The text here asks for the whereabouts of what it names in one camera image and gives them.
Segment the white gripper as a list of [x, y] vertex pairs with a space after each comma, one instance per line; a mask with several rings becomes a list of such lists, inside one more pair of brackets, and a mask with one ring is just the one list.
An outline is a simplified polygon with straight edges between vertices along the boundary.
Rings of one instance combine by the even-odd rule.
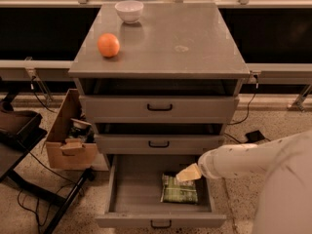
[[198, 165], [193, 163], [180, 171], [175, 177], [179, 182], [196, 180], [202, 177], [210, 179], [222, 178], [221, 148], [210, 150], [198, 159]]

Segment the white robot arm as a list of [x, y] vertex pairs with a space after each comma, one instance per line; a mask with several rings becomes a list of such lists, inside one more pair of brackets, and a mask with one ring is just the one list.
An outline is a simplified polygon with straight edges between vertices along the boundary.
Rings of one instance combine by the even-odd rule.
[[312, 234], [312, 131], [263, 144], [222, 145], [176, 175], [179, 181], [265, 175], [252, 234]]

